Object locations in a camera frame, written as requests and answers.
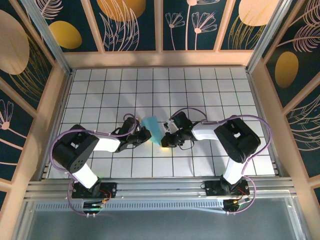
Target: white grid floor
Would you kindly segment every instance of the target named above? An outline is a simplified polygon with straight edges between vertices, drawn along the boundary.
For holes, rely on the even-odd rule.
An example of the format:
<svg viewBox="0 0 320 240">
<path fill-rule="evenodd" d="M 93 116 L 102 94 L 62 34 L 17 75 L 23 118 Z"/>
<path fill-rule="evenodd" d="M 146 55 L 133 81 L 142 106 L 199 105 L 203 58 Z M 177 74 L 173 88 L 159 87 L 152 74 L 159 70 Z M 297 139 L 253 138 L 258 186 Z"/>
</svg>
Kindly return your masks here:
<svg viewBox="0 0 320 240">
<path fill-rule="evenodd" d="M 194 107 L 209 120 L 231 115 L 258 115 L 254 98 L 241 67 L 117 68 L 76 70 L 60 133 L 75 124 L 89 130 L 112 132 L 121 127 L 126 113 L 156 116 L 160 129 L 177 110 Z M 185 113 L 191 121 L 203 116 Z M 266 144 L 259 121 L 244 119 Z M 119 153 L 94 151 L 87 161 L 100 178 L 220 176 L 228 155 L 216 140 L 196 141 L 188 150 L 162 148 L 150 141 Z M 274 175 L 274 164 L 265 150 L 248 165 L 246 175 Z M 47 178 L 68 176 L 49 166 Z"/>
</svg>

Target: metal frame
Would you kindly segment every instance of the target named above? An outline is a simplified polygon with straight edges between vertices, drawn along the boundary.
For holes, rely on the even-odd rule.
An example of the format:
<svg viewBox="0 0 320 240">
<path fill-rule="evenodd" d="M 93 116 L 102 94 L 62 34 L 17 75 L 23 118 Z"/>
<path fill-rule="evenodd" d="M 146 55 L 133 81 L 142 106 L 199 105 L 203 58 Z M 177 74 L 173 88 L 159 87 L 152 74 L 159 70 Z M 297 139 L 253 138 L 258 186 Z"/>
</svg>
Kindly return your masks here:
<svg viewBox="0 0 320 240">
<path fill-rule="evenodd" d="M 220 179 L 218 177 L 102 179 L 102 182 L 116 182 L 118 185 L 116 197 L 111 199 L 99 214 L 108 214 L 108 211 L 177 209 L 222 214 L 224 213 L 220 210 L 222 200 L 229 199 L 230 196 L 206 196 L 202 184 L 208 180 Z M 257 188 L 257 199 L 285 200 L 296 239 L 311 239 L 308 228 L 303 224 L 304 219 L 299 210 L 291 178 L 255 176 L 253 180 Z M 66 200 L 69 181 L 70 179 L 45 179 L 29 183 L 12 239 L 23 240 L 28 236 L 35 211 L 71 211 Z M 72 203 L 76 209 L 80 209 L 82 201 L 72 200 Z"/>
<path fill-rule="evenodd" d="M 41 165 L 36 170 L 31 181 L 41 181 L 42 179 L 42 175 L 46 167 L 46 163 L 49 161 L 50 145 L 55 139 L 55 137 L 57 136 L 57 132 L 59 131 L 61 118 L 63 117 L 63 114 L 64 114 L 65 105 L 67 104 L 67 100 L 69 97 L 68 93 L 70 92 L 74 77 L 75 77 L 75 74 L 74 74 L 74 71 L 72 71 L 71 75 L 65 77 L 62 81 L 62 85 L 60 88 L 62 89 L 62 91 L 57 99 L 58 106 L 56 107 L 53 113 L 53 124 L 50 130 L 49 139 L 47 142 L 48 144 L 45 147 L 45 151 L 42 159 L 39 161 Z"/>
<path fill-rule="evenodd" d="M 265 29 L 263 30 L 260 39 L 258 40 L 253 54 L 248 62 L 247 71 L 251 74 L 255 69 L 258 61 L 262 57 L 262 54 L 266 50 L 269 42 L 272 40 L 272 37 L 276 33 L 277 29 L 279 28 L 282 19 L 287 14 L 290 4 L 293 0 L 281 0 L 275 8 L 271 16 L 271 20 L 266 25 Z"/>
<path fill-rule="evenodd" d="M 45 19 L 42 17 L 35 1 L 30 0 L 20 0 L 23 4 L 24 8 L 28 12 L 29 16 L 31 17 L 34 25 L 39 30 L 41 36 L 47 43 L 48 47 L 50 48 L 52 54 L 56 58 L 57 62 L 61 65 L 64 72 L 68 75 L 71 74 L 70 67 L 67 63 L 67 60 L 58 46 L 54 36 L 52 35 L 49 26 Z"/>
<path fill-rule="evenodd" d="M 262 108 L 262 104 L 261 104 L 261 101 L 258 97 L 258 94 L 257 94 L 257 88 L 256 88 L 256 85 L 255 85 L 255 82 L 254 82 L 254 79 L 251 75 L 251 73 L 247 72 L 246 73 L 247 75 L 247 78 L 248 78 L 248 82 L 249 82 L 249 85 L 250 85 L 250 89 L 251 89 L 251 92 L 252 92 L 252 96 L 253 96 L 253 100 L 254 100 L 254 103 L 255 103 L 255 106 L 256 106 L 256 110 L 257 110 L 257 113 L 258 113 L 258 116 L 261 117 L 262 119 L 266 119 L 266 115 L 265 115 L 265 112 Z M 263 131 L 263 135 L 264 136 L 268 136 L 268 130 L 266 128 L 266 126 L 264 124 L 261 124 L 262 126 L 262 131 Z M 275 165 L 276 165 L 276 169 L 278 171 L 278 174 L 279 176 L 281 177 L 288 177 L 289 174 L 285 171 L 285 169 L 283 168 L 280 160 L 279 160 L 279 157 L 278 157 L 278 154 L 277 154 L 277 151 L 276 151 L 276 147 L 275 147 L 275 144 L 274 142 L 272 141 L 269 148 L 269 154 L 270 154 L 270 158 L 274 160 L 275 162 Z"/>
</svg>

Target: yellow circle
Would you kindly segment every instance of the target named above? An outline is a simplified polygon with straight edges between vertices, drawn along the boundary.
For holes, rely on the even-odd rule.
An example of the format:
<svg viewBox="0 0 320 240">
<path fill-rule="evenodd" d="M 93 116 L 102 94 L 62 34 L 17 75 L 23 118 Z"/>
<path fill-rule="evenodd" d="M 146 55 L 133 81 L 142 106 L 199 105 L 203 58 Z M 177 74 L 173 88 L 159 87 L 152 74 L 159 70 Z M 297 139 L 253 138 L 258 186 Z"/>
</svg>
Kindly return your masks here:
<svg viewBox="0 0 320 240">
<path fill-rule="evenodd" d="M 249 26 L 266 25 L 279 0 L 241 0 L 239 5 L 239 18 Z"/>
<path fill-rule="evenodd" d="M 57 43 L 66 49 L 76 49 L 82 43 L 80 32 L 66 21 L 55 21 L 49 25 Z"/>
<path fill-rule="evenodd" d="M 2 10 L 0 23 L 0 69 L 11 75 L 20 74 L 29 61 L 28 36 L 17 20 Z"/>
<path fill-rule="evenodd" d="M 280 88 L 289 87 L 296 78 L 298 68 L 297 56 L 290 51 L 285 51 L 275 64 L 275 82 Z"/>
<path fill-rule="evenodd" d="M 96 0 L 102 12 L 109 18 L 115 21 L 124 22 L 130 21 L 130 9 L 138 18 L 144 13 L 146 9 L 146 0 Z M 126 14 L 124 4 L 128 8 L 128 13 Z"/>
</svg>

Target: blue object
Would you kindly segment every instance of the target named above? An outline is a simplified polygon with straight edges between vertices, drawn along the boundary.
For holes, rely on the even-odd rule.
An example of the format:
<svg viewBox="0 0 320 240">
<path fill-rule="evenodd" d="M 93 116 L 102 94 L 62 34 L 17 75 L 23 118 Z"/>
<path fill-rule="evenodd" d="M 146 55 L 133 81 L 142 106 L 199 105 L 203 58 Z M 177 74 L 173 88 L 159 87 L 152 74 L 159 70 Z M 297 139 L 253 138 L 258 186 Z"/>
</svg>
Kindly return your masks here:
<svg viewBox="0 0 320 240">
<path fill-rule="evenodd" d="M 150 141 L 161 146 L 161 139 L 163 134 L 159 128 L 158 119 L 156 116 L 145 117 L 141 121 L 141 126 L 148 129 L 151 133 Z"/>
</svg>

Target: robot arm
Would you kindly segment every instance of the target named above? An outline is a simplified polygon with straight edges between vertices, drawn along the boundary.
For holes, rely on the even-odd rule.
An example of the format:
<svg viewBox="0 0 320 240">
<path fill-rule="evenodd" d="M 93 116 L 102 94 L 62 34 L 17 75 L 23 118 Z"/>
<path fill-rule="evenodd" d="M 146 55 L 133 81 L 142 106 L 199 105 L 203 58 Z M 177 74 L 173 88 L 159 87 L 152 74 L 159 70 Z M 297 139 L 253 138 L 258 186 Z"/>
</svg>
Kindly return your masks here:
<svg viewBox="0 0 320 240">
<path fill-rule="evenodd" d="M 125 135 L 135 126 L 132 134 Z M 81 125 L 74 125 L 71 130 L 85 130 Z M 97 137 L 85 131 L 71 132 L 61 137 L 53 147 L 53 158 L 69 174 L 79 181 L 93 196 L 100 191 L 100 179 L 86 164 L 93 151 L 119 153 L 128 145 L 137 147 L 151 138 L 151 133 L 141 127 L 133 117 L 128 117 L 122 127 L 115 129 L 112 136 Z"/>
<path fill-rule="evenodd" d="M 164 127 L 169 130 L 161 141 L 162 147 L 182 146 L 186 140 L 218 140 L 230 157 L 221 178 L 221 187 L 232 191 L 242 178 L 246 160 L 261 144 L 259 137 L 240 118 L 224 124 L 208 122 L 192 123 L 181 111 L 172 117 Z"/>
</svg>

